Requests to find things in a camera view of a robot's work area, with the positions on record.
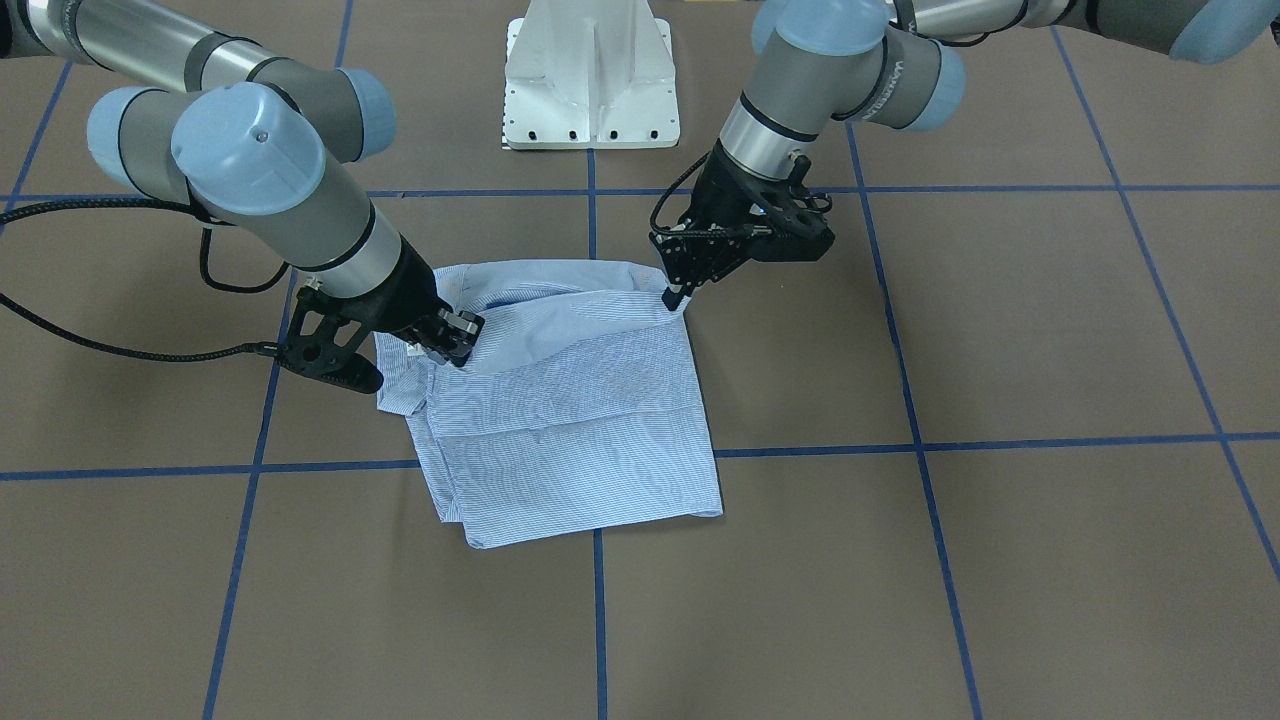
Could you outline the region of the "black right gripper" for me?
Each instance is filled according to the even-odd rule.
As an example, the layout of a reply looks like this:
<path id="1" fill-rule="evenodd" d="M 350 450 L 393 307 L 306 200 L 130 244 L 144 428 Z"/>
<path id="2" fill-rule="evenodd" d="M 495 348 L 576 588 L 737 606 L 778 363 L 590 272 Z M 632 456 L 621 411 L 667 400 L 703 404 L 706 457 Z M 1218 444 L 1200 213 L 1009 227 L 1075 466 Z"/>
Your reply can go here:
<path id="1" fill-rule="evenodd" d="M 278 365 L 297 375 L 352 389 L 378 392 L 383 375 L 358 352 L 371 333 L 390 334 L 436 364 L 462 368 L 470 360 L 485 319 L 456 311 L 436 293 L 433 269 L 407 240 L 390 274 L 374 290 L 338 299 L 303 287 L 278 350 Z"/>

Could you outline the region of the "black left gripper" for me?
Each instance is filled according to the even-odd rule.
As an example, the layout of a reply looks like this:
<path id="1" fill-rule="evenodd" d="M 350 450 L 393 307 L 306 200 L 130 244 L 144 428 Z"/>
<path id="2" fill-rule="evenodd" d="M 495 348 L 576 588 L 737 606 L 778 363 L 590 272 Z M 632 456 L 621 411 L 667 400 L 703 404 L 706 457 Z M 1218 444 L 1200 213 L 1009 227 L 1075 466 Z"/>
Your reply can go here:
<path id="1" fill-rule="evenodd" d="M 805 184 L 812 160 L 794 151 L 780 179 L 742 169 L 717 143 L 659 196 L 649 240 L 667 278 L 660 301 L 681 313 L 694 292 L 748 261 L 813 263 L 835 242 L 828 193 Z"/>

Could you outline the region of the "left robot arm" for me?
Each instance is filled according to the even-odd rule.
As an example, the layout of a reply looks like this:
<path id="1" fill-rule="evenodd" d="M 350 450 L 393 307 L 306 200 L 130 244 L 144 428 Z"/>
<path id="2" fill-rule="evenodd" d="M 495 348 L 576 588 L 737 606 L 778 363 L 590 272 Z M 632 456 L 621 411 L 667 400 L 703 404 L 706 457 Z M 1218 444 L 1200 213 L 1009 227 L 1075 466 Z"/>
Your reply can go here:
<path id="1" fill-rule="evenodd" d="M 768 1 L 756 63 L 714 146 L 686 172 L 687 209 L 650 215 L 676 311 L 744 263 L 810 263 L 835 241 L 829 197 L 810 191 L 812 146 L 831 122 L 925 132 L 966 88 L 960 47 L 1065 26 L 1176 61 L 1217 64 L 1277 28 L 1275 1 Z"/>

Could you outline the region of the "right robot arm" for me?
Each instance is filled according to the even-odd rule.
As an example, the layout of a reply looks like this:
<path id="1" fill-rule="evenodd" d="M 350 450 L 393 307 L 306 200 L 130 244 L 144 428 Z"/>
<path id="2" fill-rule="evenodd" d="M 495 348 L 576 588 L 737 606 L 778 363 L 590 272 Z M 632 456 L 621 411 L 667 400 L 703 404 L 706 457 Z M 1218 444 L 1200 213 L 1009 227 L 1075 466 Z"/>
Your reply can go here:
<path id="1" fill-rule="evenodd" d="M 283 341 L 198 361 L 257 354 L 365 395 L 383 383 L 358 351 L 372 332 L 438 363 L 467 363 L 483 319 L 438 296 L 433 269 L 347 169 L 396 137 L 396 106 L 375 76 L 320 70 L 152 1 L 5 1 L 3 56 L 55 56 L 133 79 L 95 104 L 86 143 L 134 197 L 88 208 L 233 225 L 308 277 Z"/>

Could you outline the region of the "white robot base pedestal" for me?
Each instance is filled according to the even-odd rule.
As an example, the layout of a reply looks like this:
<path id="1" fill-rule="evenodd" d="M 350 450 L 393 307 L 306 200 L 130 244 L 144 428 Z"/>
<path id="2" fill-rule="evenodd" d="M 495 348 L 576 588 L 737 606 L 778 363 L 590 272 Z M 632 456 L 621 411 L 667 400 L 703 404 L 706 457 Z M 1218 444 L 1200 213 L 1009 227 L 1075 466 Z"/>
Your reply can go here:
<path id="1" fill-rule="evenodd" d="M 648 1 L 532 1 L 506 28 L 502 143 L 515 151 L 671 149 L 672 28 Z"/>

